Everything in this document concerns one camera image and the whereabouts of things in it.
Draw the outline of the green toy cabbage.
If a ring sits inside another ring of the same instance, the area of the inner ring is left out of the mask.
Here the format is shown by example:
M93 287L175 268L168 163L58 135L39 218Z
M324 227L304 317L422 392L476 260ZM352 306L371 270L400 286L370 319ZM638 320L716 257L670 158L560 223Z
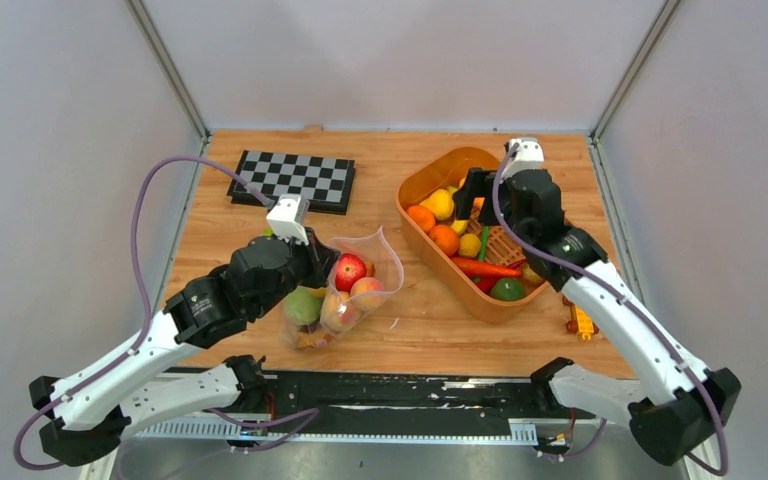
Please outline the green toy cabbage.
M284 298L282 314L292 325L309 326L318 321L322 303L322 297L312 294L305 287L299 287Z

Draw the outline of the orange toy sausage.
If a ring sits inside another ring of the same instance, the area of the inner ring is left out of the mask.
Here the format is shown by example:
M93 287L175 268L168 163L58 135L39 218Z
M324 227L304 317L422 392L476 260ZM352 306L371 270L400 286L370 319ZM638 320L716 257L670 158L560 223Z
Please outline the orange toy sausage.
M297 350L320 348L335 340L335 336L325 330L317 330L312 333L299 333L295 340Z

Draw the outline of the red toy apple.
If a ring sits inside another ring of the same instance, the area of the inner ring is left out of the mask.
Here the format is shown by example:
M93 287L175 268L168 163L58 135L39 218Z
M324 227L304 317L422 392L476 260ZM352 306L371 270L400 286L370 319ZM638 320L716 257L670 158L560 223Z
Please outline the red toy apple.
M354 284L367 276L364 259L352 253L343 253L335 265L334 285L338 291L350 292Z

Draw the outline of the clear zip top bag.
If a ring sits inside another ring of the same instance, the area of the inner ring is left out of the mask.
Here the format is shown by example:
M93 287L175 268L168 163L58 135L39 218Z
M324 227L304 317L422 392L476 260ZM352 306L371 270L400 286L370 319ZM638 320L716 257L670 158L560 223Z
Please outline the clear zip top bag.
M324 347L380 309L404 284L404 268L384 230L334 237L339 254L323 287L298 287L280 304L283 334L296 350Z

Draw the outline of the orange plastic basket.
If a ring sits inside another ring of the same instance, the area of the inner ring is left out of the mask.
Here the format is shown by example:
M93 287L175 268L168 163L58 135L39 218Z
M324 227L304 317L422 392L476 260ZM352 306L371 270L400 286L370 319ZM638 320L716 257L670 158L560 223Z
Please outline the orange plastic basket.
M395 193L402 235L412 252L430 269L433 277L448 288L454 304L475 320L486 324L502 324L514 319L535 317L565 323L569 319L568 306L548 283L526 283L526 296L517 301L494 299L453 264L406 212L408 207L419 204L436 190L456 185L472 167L496 169L502 155L500 148L488 151L474 146L457 147L408 174Z

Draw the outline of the pink toy peach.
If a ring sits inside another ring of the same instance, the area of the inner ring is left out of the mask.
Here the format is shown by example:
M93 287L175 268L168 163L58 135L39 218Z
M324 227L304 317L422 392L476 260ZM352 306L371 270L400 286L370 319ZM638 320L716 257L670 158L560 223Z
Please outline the pink toy peach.
M350 301L360 311L368 313L379 308L387 299L384 284L375 277L364 277L350 291Z

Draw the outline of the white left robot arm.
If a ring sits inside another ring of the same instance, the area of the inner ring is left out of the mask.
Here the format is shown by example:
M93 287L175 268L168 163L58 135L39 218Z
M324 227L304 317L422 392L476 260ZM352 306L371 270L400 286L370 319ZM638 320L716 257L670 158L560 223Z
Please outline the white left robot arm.
M258 411L266 400L261 363L232 356L195 376L151 386L158 374L219 341L242 333L298 287L326 286L340 257L312 229L308 240L259 236L227 264L191 280L148 325L92 365L66 378L41 376L29 386L47 419L45 454L77 467L98 460L156 423L194 411L236 406Z

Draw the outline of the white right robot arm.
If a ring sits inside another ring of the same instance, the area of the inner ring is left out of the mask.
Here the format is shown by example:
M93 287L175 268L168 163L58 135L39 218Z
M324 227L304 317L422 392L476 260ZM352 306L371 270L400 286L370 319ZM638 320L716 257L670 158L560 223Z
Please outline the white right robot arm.
M484 200L481 222L501 227L530 268L595 321L637 378L624 385L556 362L530 392L535 411L552 418L568 407L586 410L625 424L660 464L688 458L725 476L724 428L742 390L737 375L709 367L654 318L601 245L567 220L547 170L472 168L454 195L457 216L468 215L477 197Z

